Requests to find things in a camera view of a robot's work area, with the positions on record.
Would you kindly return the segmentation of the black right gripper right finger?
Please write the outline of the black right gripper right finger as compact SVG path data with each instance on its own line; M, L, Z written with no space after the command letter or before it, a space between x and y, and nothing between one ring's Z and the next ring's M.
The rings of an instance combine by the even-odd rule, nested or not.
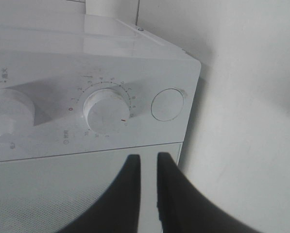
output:
M165 233L290 233L290 163L239 156L201 164L191 183L170 154L157 156Z

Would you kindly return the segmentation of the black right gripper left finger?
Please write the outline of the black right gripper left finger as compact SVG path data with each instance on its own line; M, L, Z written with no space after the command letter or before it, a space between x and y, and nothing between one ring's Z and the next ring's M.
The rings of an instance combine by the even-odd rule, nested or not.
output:
M136 233L140 210L140 156L128 155L99 199L60 233Z

